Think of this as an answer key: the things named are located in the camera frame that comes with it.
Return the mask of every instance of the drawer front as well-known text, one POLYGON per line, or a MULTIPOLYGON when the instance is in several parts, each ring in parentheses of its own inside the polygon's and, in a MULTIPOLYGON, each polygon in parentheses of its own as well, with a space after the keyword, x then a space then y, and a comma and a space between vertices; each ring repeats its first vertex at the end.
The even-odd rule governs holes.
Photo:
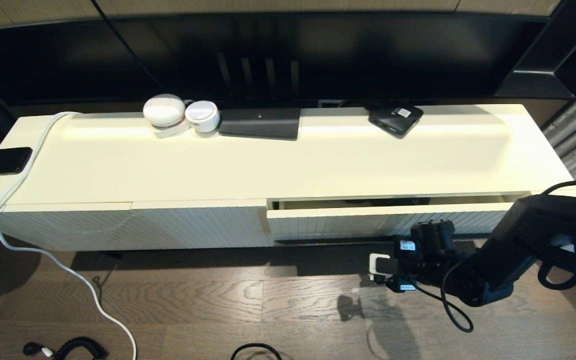
POLYGON ((408 235, 419 222, 450 220, 455 234, 489 233, 512 206, 465 203, 398 207, 268 210, 274 240, 316 240, 408 235))

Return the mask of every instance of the white cable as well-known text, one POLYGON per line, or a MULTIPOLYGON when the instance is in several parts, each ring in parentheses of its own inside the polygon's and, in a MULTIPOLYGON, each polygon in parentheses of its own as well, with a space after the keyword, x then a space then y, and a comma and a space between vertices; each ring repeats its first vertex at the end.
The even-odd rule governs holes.
MULTIPOLYGON (((6 204, 6 201, 10 198, 10 196, 12 194, 14 194, 15 191, 18 189, 19 185, 21 185, 24 182, 24 180, 26 180, 26 178, 28 177, 28 174, 30 173, 30 169, 33 167, 33 163, 35 162, 35 158, 37 157, 37 154, 39 153, 39 150, 41 149, 42 145, 44 145, 44 141, 46 139, 46 136, 48 135, 48 132, 53 127, 53 125, 55 125, 57 120, 61 119, 64 116, 75 115, 75 114, 81 114, 81 112, 64 111, 64 112, 59 112, 59 113, 52 116, 52 118, 50 119, 50 122, 48 123, 48 125, 46 125, 46 128, 43 130, 43 133, 41 133, 41 136, 39 137, 37 144, 34 146, 34 149, 32 150, 32 155, 30 155, 30 158, 28 159, 28 162, 25 166, 25 169, 23 169, 23 172, 20 174, 20 176, 16 180, 16 182, 14 182, 6 191, 4 191, 4 193, 1 194, 0 211, 2 210, 2 207, 6 204)), ((86 280, 86 278, 84 276, 80 275, 77 271, 69 268, 68 266, 62 264, 61 261, 57 260, 57 258, 54 255, 52 255, 52 253, 50 253, 48 251, 42 250, 40 248, 12 246, 11 244, 9 244, 6 241, 6 239, 4 239, 4 235, 2 234, 2 230, 0 230, 0 241, 3 244, 3 246, 5 246, 6 248, 8 248, 9 250, 12 250, 12 251, 30 251, 32 253, 39 253, 39 254, 46 255, 51 260, 53 260, 53 262, 55 262, 55 264, 57 264, 58 267, 64 269, 65 271, 74 275, 79 280, 83 281, 84 284, 86 284, 87 287, 90 289, 90 292, 92 292, 92 297, 94 298, 94 304, 96 305, 96 308, 99 310, 101 315, 103 315, 103 317, 105 317, 109 321, 112 321, 115 324, 119 325, 119 327, 122 328, 122 330, 125 331, 126 334, 128 334, 128 337, 130 338, 130 342, 132 344, 132 360, 137 360, 137 343, 135 342, 135 337, 130 332, 130 330, 128 330, 126 325, 124 325, 118 319, 110 316, 107 312, 105 312, 103 310, 103 308, 101 307, 101 303, 99 303, 99 297, 97 296, 97 292, 95 291, 95 288, 93 287, 92 284, 90 284, 90 282, 88 280, 86 280)))

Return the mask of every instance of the white label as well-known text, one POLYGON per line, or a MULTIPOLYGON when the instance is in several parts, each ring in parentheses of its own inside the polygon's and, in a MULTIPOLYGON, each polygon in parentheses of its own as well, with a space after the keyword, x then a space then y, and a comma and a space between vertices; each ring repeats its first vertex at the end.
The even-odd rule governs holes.
POLYGON ((399 242, 399 248, 401 250, 415 251, 415 242, 414 241, 408 241, 408 240, 401 240, 399 242))
POLYGON ((406 110, 402 107, 401 109, 399 109, 399 111, 397 111, 397 114, 400 114, 400 116, 403 116, 403 117, 408 117, 408 116, 410 116, 410 114, 412 114, 412 112, 410 112, 410 110, 406 110))

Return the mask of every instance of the hardwood floor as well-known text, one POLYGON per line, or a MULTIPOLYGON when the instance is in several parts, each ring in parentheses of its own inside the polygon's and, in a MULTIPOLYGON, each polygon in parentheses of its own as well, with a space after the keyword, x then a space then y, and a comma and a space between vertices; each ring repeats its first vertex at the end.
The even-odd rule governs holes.
MULTIPOLYGON (((286 360, 576 359, 576 287, 545 289, 533 267, 510 298, 462 305, 475 330, 461 333, 439 301, 366 280, 368 254, 390 246, 57 256, 96 279, 142 360, 227 360, 247 342, 270 344, 286 360)), ((97 340, 109 360, 131 357, 128 337, 98 314, 84 284, 46 258, 0 246, 0 360, 23 358, 26 342, 55 349, 80 336, 97 340)), ((90 354, 78 349, 68 359, 90 354)), ((238 359, 272 356, 247 349, 238 359)))

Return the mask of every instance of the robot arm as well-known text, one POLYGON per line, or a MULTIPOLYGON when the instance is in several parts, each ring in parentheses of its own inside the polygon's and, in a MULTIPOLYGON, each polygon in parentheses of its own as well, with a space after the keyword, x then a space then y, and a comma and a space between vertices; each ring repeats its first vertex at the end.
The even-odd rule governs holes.
POLYGON ((445 294, 469 306, 504 299, 536 260, 542 261, 538 278, 544 287, 565 290, 576 285, 576 197, 538 194, 517 200, 474 253, 455 250, 454 232, 452 221, 414 225, 409 240, 395 242, 393 256, 371 256, 375 282, 394 292, 418 289, 417 283, 440 288, 448 315, 466 332, 472 327, 457 324, 445 294), (553 267, 574 275, 553 284, 547 279, 553 267))

